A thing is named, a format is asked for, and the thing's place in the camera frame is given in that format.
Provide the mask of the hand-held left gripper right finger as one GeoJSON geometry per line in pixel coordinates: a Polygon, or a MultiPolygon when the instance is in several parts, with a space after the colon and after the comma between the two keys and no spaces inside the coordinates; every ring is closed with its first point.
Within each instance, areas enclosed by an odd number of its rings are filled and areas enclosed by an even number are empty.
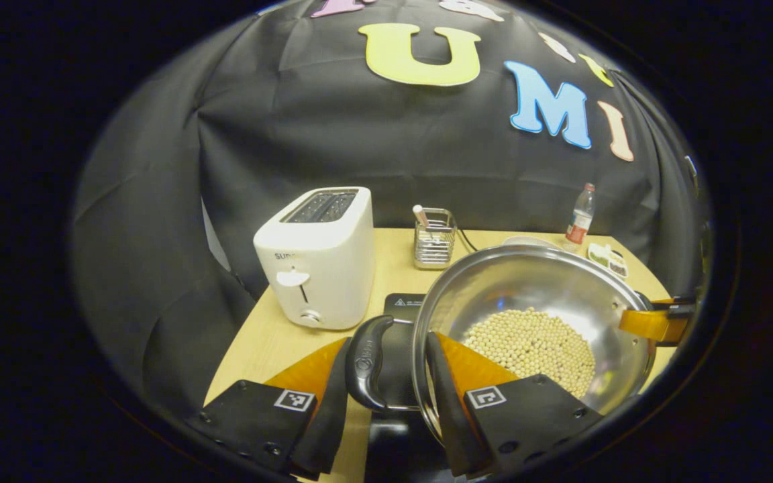
{"type": "Polygon", "coordinates": [[[528,470],[601,421],[549,376],[518,377],[442,333],[426,335],[425,357],[454,475],[528,470]]]}

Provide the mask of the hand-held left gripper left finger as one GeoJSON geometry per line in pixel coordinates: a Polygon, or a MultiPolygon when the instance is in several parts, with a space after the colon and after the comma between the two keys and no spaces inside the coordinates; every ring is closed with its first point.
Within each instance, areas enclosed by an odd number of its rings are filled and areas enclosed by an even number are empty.
{"type": "Polygon", "coordinates": [[[265,470],[318,480],[344,433],[350,342],[328,343],[266,382],[236,381],[185,424],[265,470]]]}

